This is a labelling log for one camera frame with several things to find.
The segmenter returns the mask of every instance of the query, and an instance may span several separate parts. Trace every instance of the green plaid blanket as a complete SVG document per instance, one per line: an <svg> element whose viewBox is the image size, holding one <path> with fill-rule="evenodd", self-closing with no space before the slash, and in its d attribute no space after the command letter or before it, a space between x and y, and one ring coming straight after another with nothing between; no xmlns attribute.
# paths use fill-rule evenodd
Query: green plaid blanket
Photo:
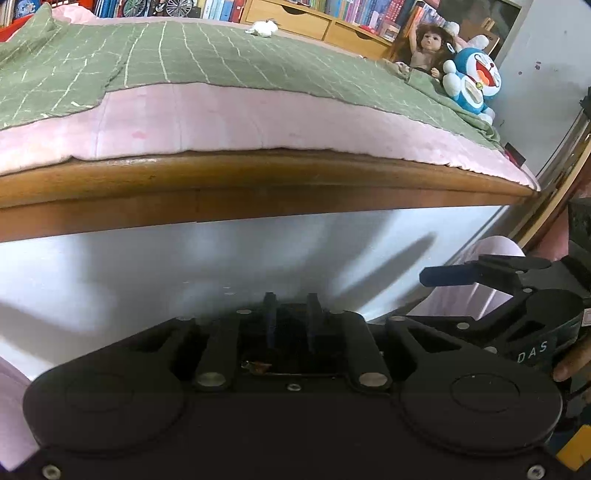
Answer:
<svg viewBox="0 0 591 480"><path fill-rule="evenodd" d="M66 24L44 4L10 42L0 44L0 67L0 129L93 108L114 90L205 82L333 98L498 147L496 132L480 119L460 117L449 98L421 91L382 62L230 26Z"/></svg>

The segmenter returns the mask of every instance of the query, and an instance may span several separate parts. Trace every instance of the drawer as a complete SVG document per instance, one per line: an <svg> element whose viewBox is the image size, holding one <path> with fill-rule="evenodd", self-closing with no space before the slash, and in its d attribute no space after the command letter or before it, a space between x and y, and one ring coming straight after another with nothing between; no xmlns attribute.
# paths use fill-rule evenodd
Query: drawer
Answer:
<svg viewBox="0 0 591 480"><path fill-rule="evenodd" d="M324 41L374 60L381 59L389 49L379 40L337 22L330 26Z"/></svg>
<svg viewBox="0 0 591 480"><path fill-rule="evenodd" d="M324 32L329 26L326 18L317 17L304 10L287 5L272 4L264 0L253 0L248 15L247 23L272 18L279 25L280 30L297 33L310 38L322 40Z"/></svg>

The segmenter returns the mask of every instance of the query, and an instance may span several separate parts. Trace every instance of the pink sheet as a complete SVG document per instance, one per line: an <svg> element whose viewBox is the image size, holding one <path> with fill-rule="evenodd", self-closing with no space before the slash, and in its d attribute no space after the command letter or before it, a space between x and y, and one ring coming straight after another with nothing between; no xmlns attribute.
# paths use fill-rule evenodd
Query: pink sheet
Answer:
<svg viewBox="0 0 591 480"><path fill-rule="evenodd" d="M56 8L54 16L87 24L162 21L160 17L96 18L72 5ZM539 190L527 169L518 169L500 152L401 115L303 93L204 83L150 85L107 93L92 110L0 132L0 174L72 157L104 160L187 150L282 147L447 165Z"/></svg>

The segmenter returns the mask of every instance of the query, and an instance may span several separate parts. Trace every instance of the metal bolt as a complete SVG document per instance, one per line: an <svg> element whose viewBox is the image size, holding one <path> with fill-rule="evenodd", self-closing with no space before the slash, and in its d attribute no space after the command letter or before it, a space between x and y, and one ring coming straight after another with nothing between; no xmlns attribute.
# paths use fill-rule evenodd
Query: metal bolt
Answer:
<svg viewBox="0 0 591 480"><path fill-rule="evenodd" d="M527 470L527 480L541 480L546 475L546 469L541 465L534 465Z"/></svg>
<svg viewBox="0 0 591 480"><path fill-rule="evenodd" d="M362 384L364 387L383 387L387 382L388 377L378 372L367 372L359 376L359 383Z"/></svg>
<svg viewBox="0 0 591 480"><path fill-rule="evenodd" d="M47 480L60 480L61 478L61 470L55 465L46 465L41 473Z"/></svg>
<svg viewBox="0 0 591 480"><path fill-rule="evenodd" d="M202 387L221 387L226 383L226 377L218 372L205 372L197 377L197 383Z"/></svg>

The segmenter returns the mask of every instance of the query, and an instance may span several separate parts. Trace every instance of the finger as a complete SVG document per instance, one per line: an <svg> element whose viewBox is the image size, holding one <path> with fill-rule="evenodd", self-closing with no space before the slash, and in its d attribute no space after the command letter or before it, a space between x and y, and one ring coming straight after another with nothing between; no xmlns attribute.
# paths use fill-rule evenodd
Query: finger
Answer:
<svg viewBox="0 0 591 480"><path fill-rule="evenodd" d="M584 338L556 366L553 372L554 380L563 382L572 377L589 362L591 362L591 336Z"/></svg>

